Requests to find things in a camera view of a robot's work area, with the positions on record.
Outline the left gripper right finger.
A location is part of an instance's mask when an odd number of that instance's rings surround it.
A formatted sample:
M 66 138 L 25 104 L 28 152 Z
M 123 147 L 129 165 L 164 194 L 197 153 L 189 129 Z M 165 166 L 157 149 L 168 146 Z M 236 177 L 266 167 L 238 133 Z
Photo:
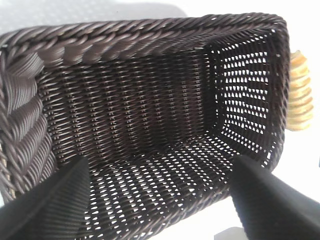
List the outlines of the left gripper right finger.
M 257 161 L 232 158 L 229 192 L 249 240 L 318 240 L 320 204 Z

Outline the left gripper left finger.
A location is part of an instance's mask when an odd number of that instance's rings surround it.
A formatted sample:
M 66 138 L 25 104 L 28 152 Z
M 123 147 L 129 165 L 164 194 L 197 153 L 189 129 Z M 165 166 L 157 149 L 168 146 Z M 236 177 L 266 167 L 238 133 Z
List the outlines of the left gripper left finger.
M 76 156 L 0 209 L 2 240 L 74 240 L 90 195 L 88 160 Z

